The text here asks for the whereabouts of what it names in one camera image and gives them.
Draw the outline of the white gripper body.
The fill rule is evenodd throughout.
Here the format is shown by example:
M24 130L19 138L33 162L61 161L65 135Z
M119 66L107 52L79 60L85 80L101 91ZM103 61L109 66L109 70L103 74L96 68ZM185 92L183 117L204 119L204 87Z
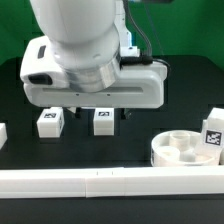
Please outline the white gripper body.
M20 78L39 107L158 108L164 103L168 67L127 63L120 46L69 45L43 36L29 42Z

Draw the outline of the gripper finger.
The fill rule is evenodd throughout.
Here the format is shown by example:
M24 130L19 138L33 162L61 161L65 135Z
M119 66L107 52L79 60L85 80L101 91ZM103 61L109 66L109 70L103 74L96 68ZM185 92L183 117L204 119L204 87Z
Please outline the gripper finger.
M70 107L69 111L74 115L75 118L81 117L81 109L79 107Z
M130 108L122 108L121 109L121 118L122 119L129 119L131 117L131 109Z

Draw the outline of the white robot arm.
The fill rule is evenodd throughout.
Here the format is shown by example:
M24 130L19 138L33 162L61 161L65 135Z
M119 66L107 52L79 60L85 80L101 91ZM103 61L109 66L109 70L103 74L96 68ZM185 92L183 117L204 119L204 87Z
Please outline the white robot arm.
M131 44L128 0L29 0L43 32L27 45L20 78L38 107L157 109L165 62Z

